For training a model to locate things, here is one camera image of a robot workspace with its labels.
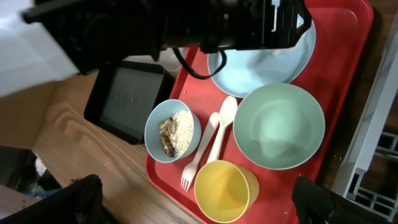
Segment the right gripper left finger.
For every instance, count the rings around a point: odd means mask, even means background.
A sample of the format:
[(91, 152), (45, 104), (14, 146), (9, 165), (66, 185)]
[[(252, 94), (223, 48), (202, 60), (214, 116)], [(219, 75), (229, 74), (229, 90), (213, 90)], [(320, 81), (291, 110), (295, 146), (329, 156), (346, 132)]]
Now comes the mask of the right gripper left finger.
[(1, 219), (1, 223), (120, 224), (103, 205), (103, 184), (88, 175), (68, 187)]

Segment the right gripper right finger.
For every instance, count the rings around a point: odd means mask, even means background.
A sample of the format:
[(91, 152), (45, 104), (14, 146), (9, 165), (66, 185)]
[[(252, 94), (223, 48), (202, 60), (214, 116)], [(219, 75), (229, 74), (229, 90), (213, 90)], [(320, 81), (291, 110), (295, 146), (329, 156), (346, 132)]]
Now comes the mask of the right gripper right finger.
[(300, 224), (391, 224), (304, 176), (296, 178), (292, 200)]

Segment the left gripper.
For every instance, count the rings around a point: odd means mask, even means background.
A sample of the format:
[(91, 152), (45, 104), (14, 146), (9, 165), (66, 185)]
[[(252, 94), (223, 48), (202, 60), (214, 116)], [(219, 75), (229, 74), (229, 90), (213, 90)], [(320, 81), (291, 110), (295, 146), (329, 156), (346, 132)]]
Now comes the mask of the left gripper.
[(156, 39), (163, 47), (219, 50), (287, 49), (311, 27), (304, 1), (154, 1)]

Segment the yellow plastic cup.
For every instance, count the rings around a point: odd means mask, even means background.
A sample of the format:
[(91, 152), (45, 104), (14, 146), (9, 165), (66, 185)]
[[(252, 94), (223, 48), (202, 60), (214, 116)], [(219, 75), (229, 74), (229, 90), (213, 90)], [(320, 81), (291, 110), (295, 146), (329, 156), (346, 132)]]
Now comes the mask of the yellow plastic cup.
[(259, 182), (249, 170), (224, 160), (207, 163), (197, 174), (195, 199), (207, 218), (218, 223), (240, 219), (259, 195)]

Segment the food scraps rice and nuts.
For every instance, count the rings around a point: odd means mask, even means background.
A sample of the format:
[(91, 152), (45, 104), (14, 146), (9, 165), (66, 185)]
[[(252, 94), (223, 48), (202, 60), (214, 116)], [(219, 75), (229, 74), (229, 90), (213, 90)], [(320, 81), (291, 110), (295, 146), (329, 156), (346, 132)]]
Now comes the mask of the food scraps rice and nuts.
[(181, 110), (159, 124), (160, 143), (169, 157), (181, 157), (193, 136), (191, 112)]

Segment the small light blue bowl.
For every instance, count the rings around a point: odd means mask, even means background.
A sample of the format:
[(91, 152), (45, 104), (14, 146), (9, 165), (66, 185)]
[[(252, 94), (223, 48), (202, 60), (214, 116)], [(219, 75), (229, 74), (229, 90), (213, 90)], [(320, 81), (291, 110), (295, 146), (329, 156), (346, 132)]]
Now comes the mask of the small light blue bowl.
[[(169, 157), (162, 149), (160, 143), (159, 124), (175, 113), (186, 110), (191, 112), (193, 117), (193, 136), (188, 149), (181, 157)], [(166, 100), (157, 105), (150, 114), (144, 133), (145, 145), (150, 156), (162, 163), (170, 163), (189, 156), (198, 146), (201, 139), (201, 124), (197, 116), (189, 107), (180, 100)]]

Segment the mint green bowl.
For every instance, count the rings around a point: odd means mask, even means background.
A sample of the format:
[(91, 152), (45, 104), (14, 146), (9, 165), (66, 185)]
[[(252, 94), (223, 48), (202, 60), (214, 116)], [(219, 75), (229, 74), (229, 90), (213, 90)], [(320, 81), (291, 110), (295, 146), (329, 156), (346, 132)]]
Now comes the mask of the mint green bowl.
[(238, 106), (233, 133), (239, 150), (254, 164), (286, 170), (307, 162), (320, 148), (325, 115), (309, 92), (291, 84), (265, 85)]

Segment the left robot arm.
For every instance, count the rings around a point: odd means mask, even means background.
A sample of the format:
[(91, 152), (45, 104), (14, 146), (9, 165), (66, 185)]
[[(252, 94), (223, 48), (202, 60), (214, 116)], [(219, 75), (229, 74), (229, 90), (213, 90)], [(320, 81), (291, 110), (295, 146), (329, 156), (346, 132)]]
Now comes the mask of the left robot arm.
[(166, 49), (287, 49), (311, 25), (303, 1), (2, 1), (1, 96)]

